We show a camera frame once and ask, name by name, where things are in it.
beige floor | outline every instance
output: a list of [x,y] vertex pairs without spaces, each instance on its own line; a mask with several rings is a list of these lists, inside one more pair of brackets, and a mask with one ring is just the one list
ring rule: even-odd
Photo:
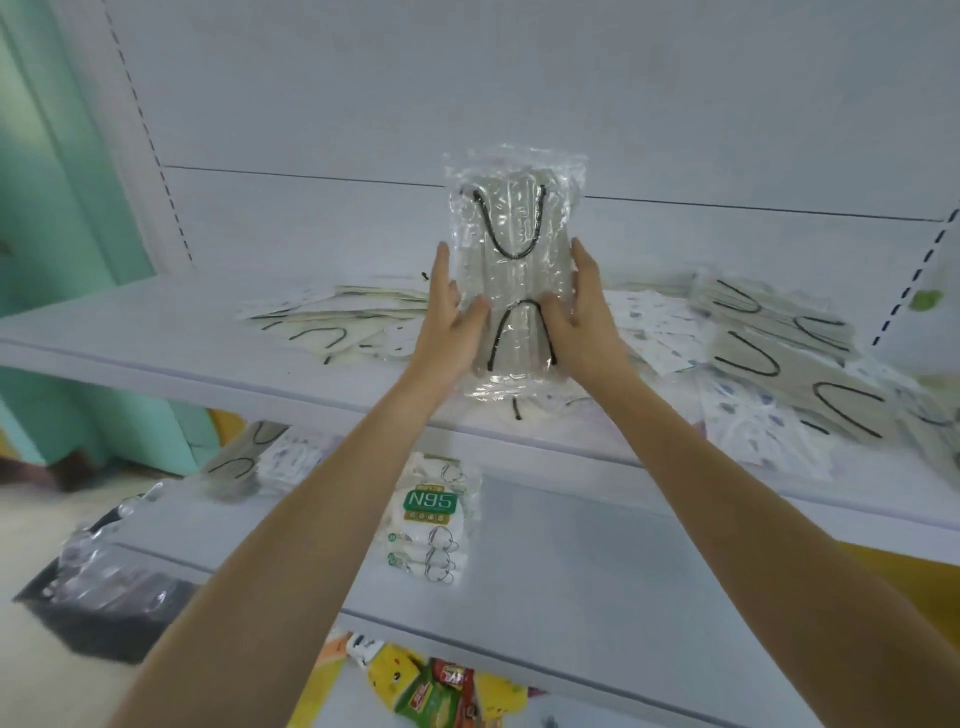
[[92,522],[155,479],[119,473],[71,495],[0,486],[0,713],[11,728],[99,728],[134,668],[69,652],[11,599],[56,556],[79,521]]

person's right hand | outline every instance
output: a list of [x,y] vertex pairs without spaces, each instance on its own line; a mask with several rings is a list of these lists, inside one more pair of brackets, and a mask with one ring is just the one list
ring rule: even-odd
[[592,393],[611,377],[635,376],[636,370],[604,300],[596,261],[579,238],[573,238],[572,251],[577,264],[573,316],[567,316],[554,294],[540,298],[540,313],[560,367]]

panel seam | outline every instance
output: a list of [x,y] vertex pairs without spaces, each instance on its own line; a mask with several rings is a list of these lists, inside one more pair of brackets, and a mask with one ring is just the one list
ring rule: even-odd
[[136,87],[133,85],[133,77],[130,75],[130,69],[127,67],[127,58],[124,56],[123,48],[120,45],[120,37],[117,35],[116,29],[113,27],[113,18],[110,15],[110,9],[107,5],[107,0],[101,0],[101,4],[104,7],[104,15],[107,17],[107,25],[110,28],[110,35],[113,36],[113,42],[116,45],[117,55],[120,57],[120,62],[123,63],[124,73],[127,74],[127,82],[130,85],[130,93],[133,96],[133,101],[136,103],[136,112],[140,115],[140,123],[143,125],[143,131],[147,135],[147,142],[150,144],[150,151],[154,155],[156,170],[160,173],[160,180],[163,182],[163,188],[167,192],[167,202],[170,203],[170,209],[173,211],[174,219],[177,221],[177,229],[180,231],[180,241],[183,243],[183,248],[186,250],[186,256],[192,263],[193,255],[190,253],[190,246],[187,244],[186,234],[183,232],[183,223],[180,221],[180,215],[177,213],[177,205],[174,203],[174,196],[170,192],[170,184],[167,182],[166,175],[163,174],[163,165],[160,163],[160,157],[156,153],[154,139],[150,134],[150,127],[147,126],[147,117],[144,115],[143,108],[140,106],[140,97],[137,95]]
[[930,244],[929,249],[924,254],[924,259],[921,261],[920,267],[913,272],[913,277],[910,279],[910,282],[900,292],[900,300],[894,305],[893,308],[890,309],[890,314],[887,316],[887,320],[883,322],[883,326],[880,327],[880,333],[874,337],[874,342],[871,346],[876,346],[880,343],[880,338],[883,336],[883,333],[890,327],[894,317],[900,313],[900,310],[903,308],[903,302],[906,301],[907,296],[913,292],[914,283],[920,280],[920,277],[924,274],[924,270],[926,270],[927,264],[936,255],[937,250],[940,248],[940,243],[944,239],[944,235],[947,234],[947,229],[953,224],[953,221],[957,219],[958,213],[960,213],[960,207],[955,207],[953,212],[951,212],[944,221],[944,225],[937,232],[936,236],[933,238],[933,242]]

